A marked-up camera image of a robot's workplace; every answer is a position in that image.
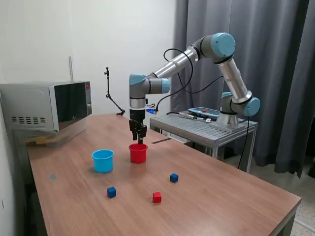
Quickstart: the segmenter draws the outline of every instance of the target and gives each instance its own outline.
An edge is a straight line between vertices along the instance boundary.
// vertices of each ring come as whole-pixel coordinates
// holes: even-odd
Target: microwave window
[[[87,116],[85,83],[55,86],[59,130]]]

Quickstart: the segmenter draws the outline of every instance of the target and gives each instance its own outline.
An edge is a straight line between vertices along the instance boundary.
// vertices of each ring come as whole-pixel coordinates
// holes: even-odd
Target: gray curtain
[[[179,0],[175,47],[184,50],[199,38],[229,32],[236,41],[235,62],[261,109],[254,157],[275,164],[278,173],[301,175],[315,113],[315,0]],[[190,68],[181,73],[184,82]],[[210,59],[194,67],[188,90],[197,91],[221,75]],[[181,87],[171,80],[172,91]],[[173,111],[204,106],[218,109],[223,80],[205,91],[171,97]]]

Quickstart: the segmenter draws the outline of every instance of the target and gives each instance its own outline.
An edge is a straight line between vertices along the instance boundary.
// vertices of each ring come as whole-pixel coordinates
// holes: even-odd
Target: red cube
[[[153,203],[160,203],[162,201],[162,195],[160,192],[153,193],[152,197]]]

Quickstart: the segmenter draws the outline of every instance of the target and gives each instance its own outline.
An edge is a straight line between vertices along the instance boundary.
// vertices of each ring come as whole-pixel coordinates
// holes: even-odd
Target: blue cube
[[[171,174],[169,180],[173,183],[176,183],[178,181],[178,175],[175,173]]]
[[[107,189],[107,196],[109,198],[113,198],[113,197],[116,197],[116,188],[114,187],[110,187]]]

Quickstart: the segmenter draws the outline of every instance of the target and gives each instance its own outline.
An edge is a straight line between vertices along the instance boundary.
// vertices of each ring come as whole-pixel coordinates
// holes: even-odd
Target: black cable
[[[166,53],[166,52],[167,52],[167,51],[164,52],[163,57],[164,57],[164,59],[165,59],[166,61],[169,61],[169,60],[166,58],[166,56],[165,56],[165,53]],[[179,78],[179,81],[180,81],[182,87],[184,87],[183,82],[182,82],[182,79],[181,79],[181,76],[179,75],[179,73],[177,73],[177,75],[178,75],[178,78]],[[195,94],[195,93],[202,92],[203,90],[205,90],[207,87],[209,87],[211,84],[213,84],[215,81],[217,81],[217,80],[218,80],[219,78],[221,78],[221,77],[223,77],[223,76],[217,77],[215,80],[213,80],[211,83],[209,83],[206,87],[204,87],[203,89],[201,89],[201,90],[199,90],[199,91],[197,91],[197,92],[189,92],[189,91],[186,90],[186,88],[184,88],[184,90],[185,90],[187,93],[190,93],[190,94]]]
[[[178,114],[179,115],[179,113],[178,112],[168,112],[168,113],[166,113],[167,115],[169,115],[169,114]]]
[[[199,92],[202,92],[203,90],[205,90],[207,87],[209,87],[211,84],[213,84],[215,81],[217,81],[219,78],[223,78],[223,76],[219,76],[217,77],[215,80],[213,80],[211,83],[209,83],[206,87],[204,87],[203,89],[197,91],[197,92],[189,92],[189,91],[186,91],[188,93],[191,93],[191,94],[194,94],[194,93],[199,93]]]
[[[170,95],[167,95],[167,96],[165,96],[165,97],[163,97],[163,98],[160,99],[160,101],[157,103],[157,106],[156,106],[156,108],[155,108],[155,111],[157,111],[157,112],[158,112],[158,105],[159,105],[159,103],[160,103],[162,100],[166,99],[167,97],[170,97],[170,96],[172,96],[172,95],[174,95],[174,94],[177,94],[178,92],[180,92],[180,91],[182,91],[184,88],[186,88],[186,86],[190,83],[191,78],[192,78],[192,74],[193,74],[193,65],[192,65],[192,62],[191,62],[190,58],[186,55],[186,53],[184,53],[182,50],[179,50],[179,49],[177,49],[177,48],[170,48],[170,49],[167,49],[167,50],[164,52],[163,55],[165,55],[165,53],[167,53],[168,51],[171,51],[171,50],[175,50],[175,51],[181,52],[182,54],[184,54],[184,55],[187,57],[187,59],[188,59],[189,62],[190,62],[190,65],[191,65],[190,78],[189,78],[187,84],[185,84],[185,86],[183,86],[181,89],[179,89],[179,90],[177,90],[176,92],[171,93]]]
[[[244,142],[244,146],[243,146],[243,150],[242,150],[242,155],[241,155],[241,158],[240,158],[240,161],[238,163],[238,169],[240,169],[240,165],[241,165],[241,161],[242,161],[242,158],[243,158],[243,154],[244,154],[244,150],[245,150],[245,146],[246,146],[246,141],[247,141],[247,136],[248,136],[248,129],[249,129],[249,126],[250,126],[250,117],[247,117],[247,131],[246,131],[246,137],[245,137],[245,142]]]

